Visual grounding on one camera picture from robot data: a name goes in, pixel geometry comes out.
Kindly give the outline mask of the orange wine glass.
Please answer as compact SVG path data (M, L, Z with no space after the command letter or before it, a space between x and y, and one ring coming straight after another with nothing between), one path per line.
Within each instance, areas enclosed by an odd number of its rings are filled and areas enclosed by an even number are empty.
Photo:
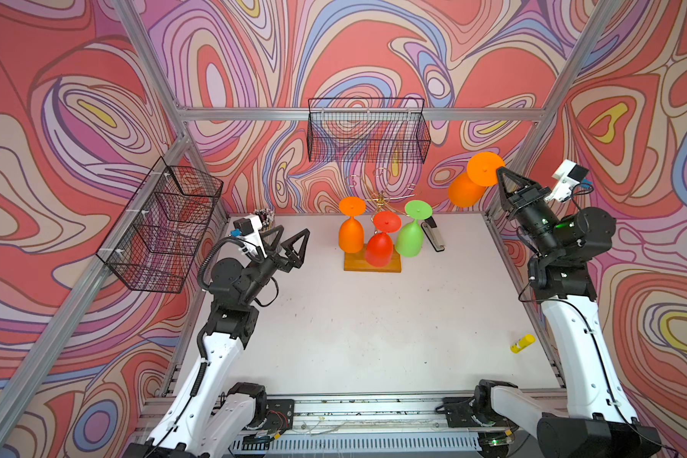
M339 248L347 254L356 254L364 248L364 227L356 218L366 212L366 203L357 197L344 198L339 210L347 217L339 229Z
M456 207L474 206L483 198L489 187L498 183L497 170L505 166L501 156L481 152L473 156L465 173L459 175L448 187L448 199Z

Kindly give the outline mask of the red wine glass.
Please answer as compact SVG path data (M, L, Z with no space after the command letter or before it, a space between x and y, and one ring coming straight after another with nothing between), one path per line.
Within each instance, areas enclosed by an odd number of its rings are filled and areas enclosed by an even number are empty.
M391 211L381 211L374 215L372 223L375 234L366 244L364 258L373 267L387 267L391 262L394 250L390 235L400 229L401 220Z

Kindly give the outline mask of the green wine glass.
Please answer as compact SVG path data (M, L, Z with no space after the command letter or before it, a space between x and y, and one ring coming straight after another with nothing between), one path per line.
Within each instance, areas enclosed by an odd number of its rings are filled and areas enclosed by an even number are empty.
M425 233L421 222L432 216L432 207L423 200L410 200L406 203L405 214L411 218L411 222L399 231L395 244L395 250L404 258L414 258L419 255Z

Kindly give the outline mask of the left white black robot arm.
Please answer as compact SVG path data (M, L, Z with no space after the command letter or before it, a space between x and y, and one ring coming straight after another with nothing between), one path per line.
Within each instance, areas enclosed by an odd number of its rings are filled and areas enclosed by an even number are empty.
M263 385L224 385L246 350L261 309L258 296L276 284L276 274L300 269L310 232L287 240L284 227L267 231L255 215L237 219L232 232L214 244L198 270L197 282L211 294L210 313L198 331L198 356L173 404L126 457L221 457L243 435L249 444L271 444L293 425L294 403L277 406Z

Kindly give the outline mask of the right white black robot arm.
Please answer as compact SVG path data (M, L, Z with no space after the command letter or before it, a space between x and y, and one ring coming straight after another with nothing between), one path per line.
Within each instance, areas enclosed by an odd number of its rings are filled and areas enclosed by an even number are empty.
M553 333L567 389L560 415L507 382L481 380L471 417L508 420L538 442L545 457L652 457L662 449L622 387L599 324L597 290L588 263L612 247L616 219L597 207L558 218L555 193L508 168L496 169L500 202L534 255L527 288Z

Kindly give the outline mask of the metal pen cup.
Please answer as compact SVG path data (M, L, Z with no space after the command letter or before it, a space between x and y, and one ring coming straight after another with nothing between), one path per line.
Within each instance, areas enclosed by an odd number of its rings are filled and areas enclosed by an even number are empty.
M263 230L268 230L275 225L275 212L272 209L257 209L255 214L260 218Z

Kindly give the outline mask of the black silver stapler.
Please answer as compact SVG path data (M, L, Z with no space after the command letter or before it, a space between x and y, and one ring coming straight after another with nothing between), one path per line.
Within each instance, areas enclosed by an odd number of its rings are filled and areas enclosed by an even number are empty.
M434 217L429 217L421 223L425 236L436 253L444 252L446 249L445 241L440 233Z

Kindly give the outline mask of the yellow glue stick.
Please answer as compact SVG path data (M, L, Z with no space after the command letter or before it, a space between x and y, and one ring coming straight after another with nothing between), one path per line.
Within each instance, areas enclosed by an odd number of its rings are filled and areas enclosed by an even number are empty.
M536 341L536 337L532 334L526 334L511 345L511 352L518 354L524 349L533 345Z

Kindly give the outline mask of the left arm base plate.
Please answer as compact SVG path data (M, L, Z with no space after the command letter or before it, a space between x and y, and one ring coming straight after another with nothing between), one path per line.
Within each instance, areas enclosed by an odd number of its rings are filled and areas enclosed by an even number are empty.
M283 434L294 425L295 401L293 399L268 400L261 411L263 417L254 418L246 431L262 431L267 435Z

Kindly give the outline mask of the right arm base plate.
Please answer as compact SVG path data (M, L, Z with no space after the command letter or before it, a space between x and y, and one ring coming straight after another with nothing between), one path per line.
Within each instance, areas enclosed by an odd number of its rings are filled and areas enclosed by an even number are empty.
M482 427L482 429L494 429L503 427L511 431L518 431L519 426L506 417L495 414L486 414L476 409L474 397L446 397L442 404L435 408L437 414L446 417L448 427L457 429L461 427Z

